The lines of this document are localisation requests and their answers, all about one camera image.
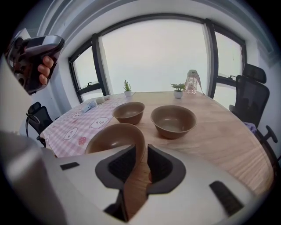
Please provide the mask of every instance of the brown bowl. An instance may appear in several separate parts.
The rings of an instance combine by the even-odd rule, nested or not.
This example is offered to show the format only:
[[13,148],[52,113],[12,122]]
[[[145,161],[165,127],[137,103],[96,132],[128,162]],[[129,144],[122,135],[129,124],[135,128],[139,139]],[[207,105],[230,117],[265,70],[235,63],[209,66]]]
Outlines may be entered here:
[[144,104],[141,102],[128,102],[116,107],[112,115],[120,123],[137,124],[140,122],[144,113]]
[[154,109],[151,120],[158,132],[169,139],[184,136],[197,124],[192,111],[177,105],[164,105]]
[[118,123],[101,130],[90,140],[85,154],[101,152],[123,145],[136,145],[136,167],[144,156],[145,141],[141,130],[132,124]]

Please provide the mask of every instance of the table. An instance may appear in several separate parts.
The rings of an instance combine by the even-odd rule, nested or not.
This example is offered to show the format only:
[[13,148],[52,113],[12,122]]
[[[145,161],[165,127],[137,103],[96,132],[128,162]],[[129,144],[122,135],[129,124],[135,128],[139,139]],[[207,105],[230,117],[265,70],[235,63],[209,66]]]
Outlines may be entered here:
[[[142,130],[146,146],[162,145],[200,156],[228,171],[255,194],[270,188],[273,169],[264,149],[250,130],[218,102],[200,92],[195,95],[184,93],[181,99],[175,99],[173,92],[139,92],[127,100],[145,104],[143,118],[136,126]],[[180,105],[190,109],[197,116],[197,126],[182,138],[165,139],[158,134],[150,119],[151,112],[161,105]],[[116,123],[118,121],[112,118],[106,126]],[[142,161],[133,170],[124,187],[129,218],[146,201],[149,172],[146,149]]]

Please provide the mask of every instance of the black office chair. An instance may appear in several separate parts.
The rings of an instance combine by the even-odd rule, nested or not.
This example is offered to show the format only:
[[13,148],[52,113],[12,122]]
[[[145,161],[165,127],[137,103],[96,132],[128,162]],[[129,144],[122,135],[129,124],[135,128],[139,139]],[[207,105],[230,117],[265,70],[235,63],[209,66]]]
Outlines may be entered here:
[[[236,77],[236,102],[235,106],[229,105],[229,110],[241,121],[259,125],[264,108],[269,98],[269,89],[261,83],[266,83],[267,77],[262,68],[246,64],[242,76]],[[278,142],[274,132],[266,126],[268,133],[260,140],[264,143],[272,137]]]
[[[53,121],[48,114],[47,108],[45,106],[41,106],[39,102],[36,102],[28,110],[25,124],[26,135],[28,136],[27,123],[29,123],[40,135],[42,131],[45,130],[52,122]],[[46,143],[43,138],[38,136],[36,139],[40,141],[44,147],[46,147]]]

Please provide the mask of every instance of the wooden table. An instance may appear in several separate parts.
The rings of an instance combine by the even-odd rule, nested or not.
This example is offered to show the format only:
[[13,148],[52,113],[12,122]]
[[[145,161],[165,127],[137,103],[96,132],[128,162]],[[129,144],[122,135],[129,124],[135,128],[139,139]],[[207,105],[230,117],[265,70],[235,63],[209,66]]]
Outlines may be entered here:
[[[135,93],[132,102],[142,102],[145,110],[139,127],[147,144],[163,145],[176,151],[192,153],[225,169],[255,194],[268,190],[273,182],[270,161],[250,130],[230,111],[213,99],[197,93],[184,93],[175,99],[173,92]],[[196,128],[176,140],[160,136],[151,122],[152,110],[161,105],[180,105],[190,109],[198,119]],[[113,118],[107,126],[118,123]],[[125,183],[124,195],[129,218],[145,203],[146,186],[150,183],[147,148],[141,163]]]

